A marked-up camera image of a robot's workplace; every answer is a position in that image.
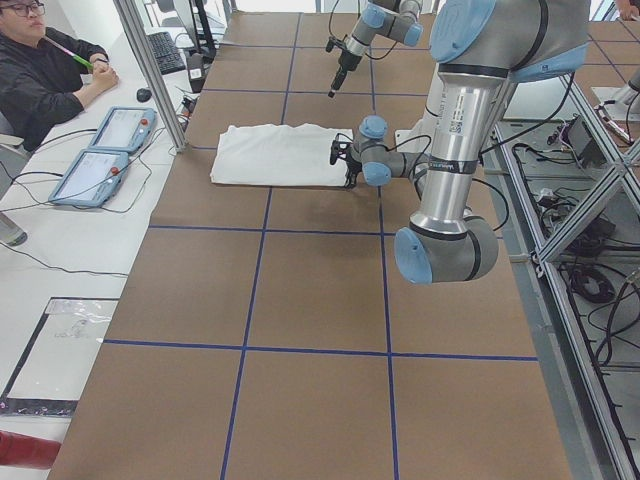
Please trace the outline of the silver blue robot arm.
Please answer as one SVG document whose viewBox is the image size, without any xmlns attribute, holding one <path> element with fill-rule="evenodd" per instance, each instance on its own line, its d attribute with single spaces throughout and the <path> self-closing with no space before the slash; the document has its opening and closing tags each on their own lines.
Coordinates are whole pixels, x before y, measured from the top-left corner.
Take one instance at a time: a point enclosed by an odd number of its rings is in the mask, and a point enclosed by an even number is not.
<svg viewBox="0 0 640 480">
<path fill-rule="evenodd" d="M 343 38 L 332 33 L 330 14 L 329 37 L 325 47 L 328 53 L 340 50 L 338 68 L 329 88 L 333 98 L 341 89 L 348 74 L 357 69 L 363 57 L 368 56 L 373 40 L 382 36 L 406 46 L 416 46 L 424 28 L 419 22 L 423 2 L 418 0 L 368 1 L 351 32 Z"/>
<path fill-rule="evenodd" d="M 347 180 L 383 186 L 408 178 L 419 208 L 394 238 L 396 265 L 415 284 L 486 275 L 498 255 L 496 235 L 467 205 L 481 148 L 517 85 L 570 74 L 588 49 L 586 1 L 449 1 L 430 32 L 436 64 L 435 114 L 425 114 L 416 149 L 386 145 L 386 121 L 365 117 L 349 142 L 334 140 L 332 161 Z"/>
</svg>

